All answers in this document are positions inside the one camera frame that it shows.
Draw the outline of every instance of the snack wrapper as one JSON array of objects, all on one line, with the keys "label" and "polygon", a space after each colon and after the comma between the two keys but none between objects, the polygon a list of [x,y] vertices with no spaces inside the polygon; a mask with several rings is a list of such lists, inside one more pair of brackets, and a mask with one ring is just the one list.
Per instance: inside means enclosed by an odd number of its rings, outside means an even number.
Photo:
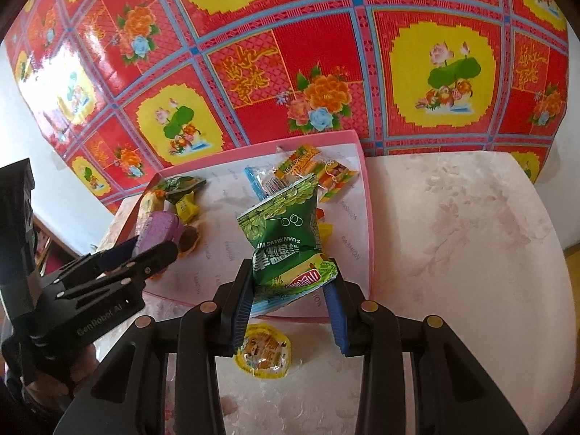
[{"label": "snack wrapper", "polygon": [[254,247],[250,316],[272,312],[336,278],[316,220],[317,179],[308,175],[239,216]]},{"label": "snack wrapper", "polygon": [[190,176],[176,176],[162,181],[156,186],[158,196],[164,197],[172,204],[177,204],[182,197],[192,191],[201,189],[207,180]]},{"label": "snack wrapper", "polygon": [[286,178],[278,178],[274,172],[275,169],[272,167],[246,167],[244,169],[250,186],[260,201],[290,186]]},{"label": "snack wrapper", "polygon": [[[168,211],[151,212],[145,222],[143,230],[137,238],[132,256],[135,257],[165,241],[172,241],[178,244],[184,227],[175,214]],[[161,277],[165,270],[167,268],[153,275],[151,278],[156,279]]]},{"label": "snack wrapper", "polygon": [[197,246],[197,244],[199,242],[200,224],[201,224],[200,221],[196,221],[195,223],[193,223],[191,225],[186,225],[183,228],[182,235],[179,237],[179,242],[178,242],[178,249],[179,249],[178,257],[186,257],[187,255],[189,255],[191,253],[191,251],[193,251],[193,249],[195,249],[195,247]]},{"label": "snack wrapper", "polygon": [[322,242],[323,246],[330,239],[333,229],[334,227],[332,226],[332,224],[321,223],[318,225],[318,234],[320,235],[320,242]]},{"label": "snack wrapper", "polygon": [[308,174],[316,175],[318,185],[324,190],[320,202],[332,199],[358,173],[349,170],[343,164],[326,157],[317,148],[305,144],[301,145],[285,162],[274,172],[278,179],[288,177],[304,178]]},{"label": "snack wrapper", "polygon": [[290,340],[271,325],[250,324],[234,361],[255,377],[284,377],[291,362]]},{"label": "snack wrapper", "polygon": [[137,221],[135,222],[135,234],[140,235],[149,219],[149,216],[155,211],[163,211],[163,197],[156,194],[155,191],[147,191],[141,199],[139,210],[137,212]]},{"label": "snack wrapper", "polygon": [[182,223],[189,224],[199,214],[199,206],[195,204],[193,191],[183,195],[182,198],[175,204],[179,219]]}]

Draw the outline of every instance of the yellow snack packet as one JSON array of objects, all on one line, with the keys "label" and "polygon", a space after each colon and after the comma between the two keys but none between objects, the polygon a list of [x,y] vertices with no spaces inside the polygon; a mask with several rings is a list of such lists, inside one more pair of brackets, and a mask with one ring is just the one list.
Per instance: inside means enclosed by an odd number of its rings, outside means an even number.
[{"label": "yellow snack packet", "polygon": [[323,245],[328,242],[330,236],[332,235],[332,224],[327,224],[324,222],[318,223],[318,235],[320,235],[320,241]]},{"label": "yellow snack packet", "polygon": [[136,235],[139,235],[143,231],[147,219],[149,219],[153,211],[163,211],[164,203],[164,198],[160,198],[155,191],[147,191],[143,195],[137,212],[137,221],[135,222]]},{"label": "yellow snack packet", "polygon": [[193,192],[184,195],[177,204],[175,204],[175,207],[179,219],[181,219],[184,224],[190,223],[195,219],[195,216],[199,214],[199,206],[194,202]]},{"label": "yellow snack packet", "polygon": [[290,340],[271,325],[249,324],[234,361],[255,377],[284,377],[290,367]]}]

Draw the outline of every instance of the lotus flower print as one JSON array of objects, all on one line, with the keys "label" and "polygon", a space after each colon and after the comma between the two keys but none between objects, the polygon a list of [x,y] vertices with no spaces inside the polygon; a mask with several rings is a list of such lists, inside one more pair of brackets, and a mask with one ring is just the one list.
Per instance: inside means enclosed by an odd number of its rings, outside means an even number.
[{"label": "lotus flower print", "polygon": [[423,98],[415,103],[417,109],[439,113],[471,113],[470,98],[473,87],[470,79],[481,72],[481,66],[474,57],[469,57],[471,49],[467,42],[459,48],[463,57],[454,60],[455,53],[447,43],[437,43],[429,52],[429,58],[436,68],[431,70],[428,84],[431,88]]},{"label": "lotus flower print", "polygon": [[169,139],[170,155],[186,155],[211,146],[193,124],[193,109],[173,98],[169,98],[167,106],[169,109],[159,107],[155,116],[163,126],[163,134]]},{"label": "lotus flower print", "polygon": [[455,56],[453,51],[449,50],[446,43],[435,44],[433,46],[433,49],[431,49],[429,55],[431,63],[437,66],[441,66],[444,64],[447,65],[447,61],[449,59],[453,59],[453,57]]},{"label": "lotus flower print", "polygon": [[459,48],[459,52],[461,52],[462,55],[464,55],[465,57],[467,57],[469,55],[469,46],[468,43],[464,42],[461,47]]}]

